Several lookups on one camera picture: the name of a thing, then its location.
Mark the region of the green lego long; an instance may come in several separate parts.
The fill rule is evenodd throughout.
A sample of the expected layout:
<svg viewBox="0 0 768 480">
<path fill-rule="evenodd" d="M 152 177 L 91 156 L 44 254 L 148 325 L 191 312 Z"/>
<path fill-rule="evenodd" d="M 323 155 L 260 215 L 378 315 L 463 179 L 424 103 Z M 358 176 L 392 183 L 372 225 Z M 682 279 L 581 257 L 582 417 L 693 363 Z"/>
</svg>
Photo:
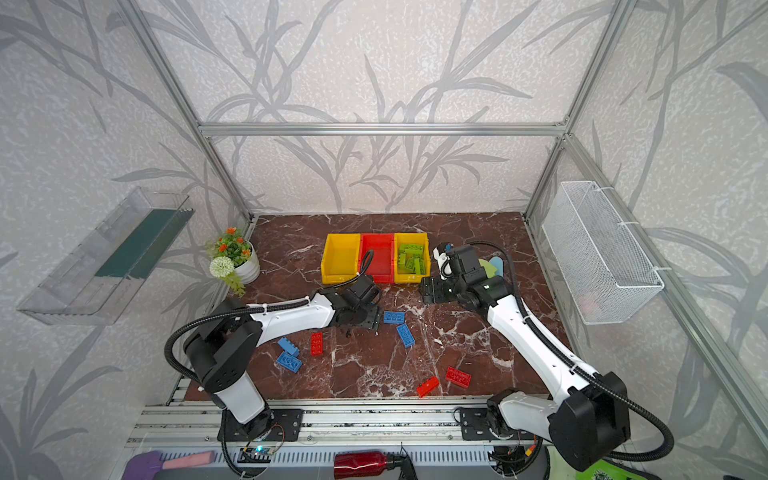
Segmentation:
<svg viewBox="0 0 768 480">
<path fill-rule="evenodd" d="M 401 274 L 413 274 L 411 270 L 410 258 L 414 255 L 405 255 L 398 253 L 398 272 Z"/>
</svg>

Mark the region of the green lego pair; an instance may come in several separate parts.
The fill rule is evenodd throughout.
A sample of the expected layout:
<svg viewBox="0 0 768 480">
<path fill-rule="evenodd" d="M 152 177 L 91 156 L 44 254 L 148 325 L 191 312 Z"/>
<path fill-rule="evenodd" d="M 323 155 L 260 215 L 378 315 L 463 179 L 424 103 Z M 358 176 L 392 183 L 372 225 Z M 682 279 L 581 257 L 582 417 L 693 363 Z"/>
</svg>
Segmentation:
<svg viewBox="0 0 768 480">
<path fill-rule="evenodd" d="M 398 250 L 405 255 L 421 256 L 424 251 L 424 246 L 417 243 L 404 243 L 399 245 Z"/>
</svg>

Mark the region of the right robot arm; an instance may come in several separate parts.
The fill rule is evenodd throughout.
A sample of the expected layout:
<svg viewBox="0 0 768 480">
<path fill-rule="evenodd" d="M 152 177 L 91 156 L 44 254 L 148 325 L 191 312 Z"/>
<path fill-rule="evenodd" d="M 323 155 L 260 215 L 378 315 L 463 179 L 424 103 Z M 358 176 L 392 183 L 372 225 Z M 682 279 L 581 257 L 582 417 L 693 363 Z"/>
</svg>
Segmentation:
<svg viewBox="0 0 768 480">
<path fill-rule="evenodd" d="M 578 374 L 583 361 L 528 309 L 515 281 L 488 276 L 473 245 L 444 242 L 433 257 L 439 274 L 423 282 L 432 289 L 426 302 L 455 301 L 480 315 L 522 354 L 549 392 L 540 398 L 507 389 L 491 397 L 486 421 L 495 436 L 531 433 L 580 472 L 629 438 L 627 406 Z"/>
</svg>

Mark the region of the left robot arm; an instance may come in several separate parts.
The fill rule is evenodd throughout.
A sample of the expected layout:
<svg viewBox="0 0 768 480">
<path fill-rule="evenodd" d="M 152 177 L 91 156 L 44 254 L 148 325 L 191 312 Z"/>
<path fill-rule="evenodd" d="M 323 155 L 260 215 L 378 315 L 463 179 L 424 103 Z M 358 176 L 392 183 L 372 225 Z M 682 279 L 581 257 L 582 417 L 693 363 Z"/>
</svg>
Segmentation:
<svg viewBox="0 0 768 480">
<path fill-rule="evenodd" d="M 263 344 L 305 330 L 329 327 L 378 328 L 381 288 L 368 275 L 322 287 L 294 300 L 272 304 L 227 303 L 171 334 L 166 361 L 195 381 L 248 438 L 268 432 L 274 415 L 255 386 L 248 367 Z"/>
</svg>

